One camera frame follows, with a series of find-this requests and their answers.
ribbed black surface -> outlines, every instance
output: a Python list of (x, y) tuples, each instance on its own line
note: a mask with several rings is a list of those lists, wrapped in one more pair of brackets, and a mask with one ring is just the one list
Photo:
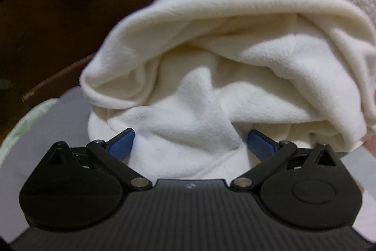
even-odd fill
[(27, 230), (17, 251), (360, 251), (371, 244), (351, 228), (307, 232), (272, 219), (251, 194), (222, 180), (159, 180), (132, 193), (118, 213), (74, 233)]

wooden edge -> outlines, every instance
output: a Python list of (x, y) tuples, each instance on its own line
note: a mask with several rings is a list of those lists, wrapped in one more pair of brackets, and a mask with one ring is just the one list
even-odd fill
[(23, 95), (22, 100), (31, 109), (47, 99), (60, 97), (67, 90), (79, 85), (81, 72), (93, 57), (94, 54), (91, 54), (42, 81)]

wooden drawer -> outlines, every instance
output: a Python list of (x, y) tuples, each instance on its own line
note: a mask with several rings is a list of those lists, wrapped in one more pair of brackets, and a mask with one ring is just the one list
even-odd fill
[(153, 0), (3, 0), (0, 78), (26, 92), (95, 52), (110, 29)]

blanket fold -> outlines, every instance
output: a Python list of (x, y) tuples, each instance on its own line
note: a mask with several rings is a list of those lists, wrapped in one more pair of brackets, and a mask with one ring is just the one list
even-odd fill
[(375, 133), (376, 32), (346, 0), (156, 0), (81, 75), (91, 139), (136, 131), (150, 180), (225, 178), (257, 163), (249, 129), (351, 151)]

blue gripper pad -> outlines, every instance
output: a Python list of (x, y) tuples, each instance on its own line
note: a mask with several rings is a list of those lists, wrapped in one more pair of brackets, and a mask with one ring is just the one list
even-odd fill
[(135, 136), (136, 133), (133, 129), (127, 129), (118, 134), (107, 142), (108, 153), (114, 156), (116, 159), (123, 161), (132, 151)]
[(276, 142), (257, 135), (253, 130), (248, 133), (247, 145), (248, 149), (260, 160), (266, 160), (276, 152)]

